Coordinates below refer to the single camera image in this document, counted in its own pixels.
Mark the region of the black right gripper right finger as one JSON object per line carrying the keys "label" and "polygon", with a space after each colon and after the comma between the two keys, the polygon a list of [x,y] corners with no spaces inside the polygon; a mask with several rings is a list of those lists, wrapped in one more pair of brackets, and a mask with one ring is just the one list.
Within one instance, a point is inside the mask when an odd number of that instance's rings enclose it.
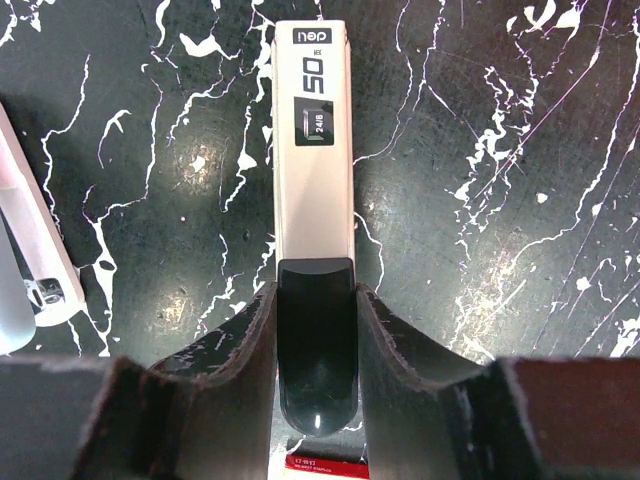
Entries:
{"label": "black right gripper right finger", "polygon": [[360,387],[374,479],[635,479],[639,362],[476,364],[357,289]]}

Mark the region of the white black stapler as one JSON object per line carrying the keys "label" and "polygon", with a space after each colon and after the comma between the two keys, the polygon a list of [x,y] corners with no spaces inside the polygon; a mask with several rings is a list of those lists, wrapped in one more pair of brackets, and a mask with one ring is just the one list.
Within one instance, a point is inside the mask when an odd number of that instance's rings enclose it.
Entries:
{"label": "white black stapler", "polygon": [[358,404],[351,48],[341,20],[283,20],[272,42],[280,405],[331,435]]}

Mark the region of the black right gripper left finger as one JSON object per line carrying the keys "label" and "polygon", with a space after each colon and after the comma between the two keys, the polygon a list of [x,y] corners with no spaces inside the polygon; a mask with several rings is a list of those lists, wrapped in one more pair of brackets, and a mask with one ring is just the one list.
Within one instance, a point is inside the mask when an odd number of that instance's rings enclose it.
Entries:
{"label": "black right gripper left finger", "polygon": [[126,357],[1,361],[5,479],[263,479],[276,287],[151,367]]}

